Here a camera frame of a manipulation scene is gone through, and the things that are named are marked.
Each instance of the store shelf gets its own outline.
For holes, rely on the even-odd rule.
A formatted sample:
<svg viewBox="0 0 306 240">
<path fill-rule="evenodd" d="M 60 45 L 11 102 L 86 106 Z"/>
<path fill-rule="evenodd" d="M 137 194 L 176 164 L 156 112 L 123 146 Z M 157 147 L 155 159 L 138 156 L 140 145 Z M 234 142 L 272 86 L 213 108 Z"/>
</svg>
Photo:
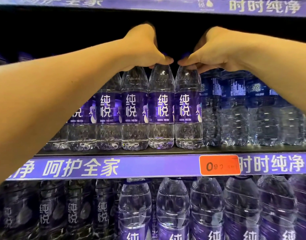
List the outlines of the store shelf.
<svg viewBox="0 0 306 240">
<path fill-rule="evenodd" d="M 306 173 L 306 145 L 184 150 L 40 151 L 7 180 L 201 176 L 201 155 L 234 154 L 241 175 Z"/>
<path fill-rule="evenodd" d="M 0 5 L 306 17 L 306 0 L 0 0 Z"/>
</svg>

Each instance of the lower shelf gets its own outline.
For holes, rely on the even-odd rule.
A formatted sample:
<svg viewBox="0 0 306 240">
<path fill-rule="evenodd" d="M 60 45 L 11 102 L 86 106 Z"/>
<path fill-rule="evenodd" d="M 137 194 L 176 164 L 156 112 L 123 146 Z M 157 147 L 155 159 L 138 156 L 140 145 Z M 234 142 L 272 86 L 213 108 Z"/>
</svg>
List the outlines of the lower shelf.
<svg viewBox="0 0 306 240">
<path fill-rule="evenodd" d="M 306 173 L 306 145 L 223 145 L 197 150 L 40 151 L 7 180 L 202 176 L 200 156 L 228 154 L 238 156 L 241 175 Z M 207 173 L 219 175 L 215 167 Z"/>
</svg>

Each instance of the orange price tag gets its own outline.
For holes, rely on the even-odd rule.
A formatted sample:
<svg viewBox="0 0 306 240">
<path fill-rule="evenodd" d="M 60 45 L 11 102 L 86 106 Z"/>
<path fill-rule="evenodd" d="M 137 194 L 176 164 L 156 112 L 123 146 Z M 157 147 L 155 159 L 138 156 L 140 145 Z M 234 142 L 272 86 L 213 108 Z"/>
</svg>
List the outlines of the orange price tag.
<svg viewBox="0 0 306 240">
<path fill-rule="evenodd" d="M 237 155 L 202 155 L 200 171 L 203 176 L 240 175 L 240 161 Z"/>
</svg>

